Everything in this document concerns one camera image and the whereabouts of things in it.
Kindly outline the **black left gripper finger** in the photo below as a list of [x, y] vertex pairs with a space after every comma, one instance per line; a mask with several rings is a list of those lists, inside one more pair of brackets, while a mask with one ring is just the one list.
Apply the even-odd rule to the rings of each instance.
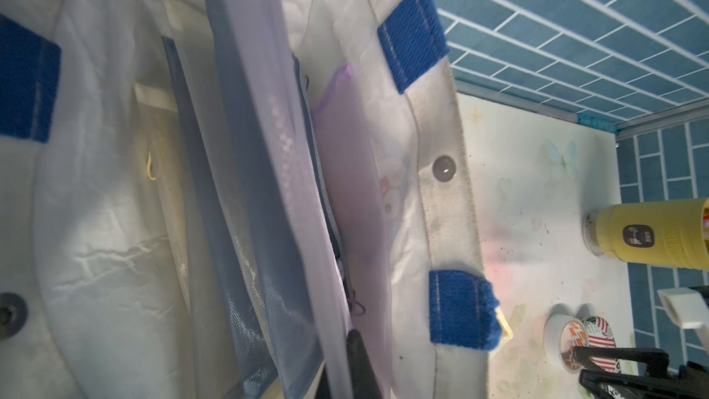
[[346, 351], [354, 399], [382, 399], [367, 348], [358, 330], [351, 330], [348, 333]]

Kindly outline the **grey blue zipper pouch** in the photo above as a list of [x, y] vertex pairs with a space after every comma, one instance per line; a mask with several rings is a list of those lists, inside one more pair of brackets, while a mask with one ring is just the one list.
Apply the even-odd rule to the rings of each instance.
[[246, 205], [271, 357], [284, 395], [303, 398], [317, 377], [321, 346], [300, 253], [282, 203], [225, 0], [206, 0], [226, 121]]

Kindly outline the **yellow trim mesh pouch top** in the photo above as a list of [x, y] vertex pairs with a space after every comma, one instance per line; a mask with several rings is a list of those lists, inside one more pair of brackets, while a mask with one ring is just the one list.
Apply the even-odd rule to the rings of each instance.
[[181, 124], [173, 92], [136, 83], [133, 93], [147, 131], [146, 174], [157, 184], [180, 288], [190, 304], [188, 240], [184, 201], [185, 156]]

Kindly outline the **pale purple mesh pouch back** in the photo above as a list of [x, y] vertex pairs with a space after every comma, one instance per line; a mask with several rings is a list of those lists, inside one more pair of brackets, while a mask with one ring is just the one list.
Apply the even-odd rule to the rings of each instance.
[[321, 209], [281, 0], [225, 0], [282, 202], [304, 267], [330, 393], [353, 397], [349, 310]]

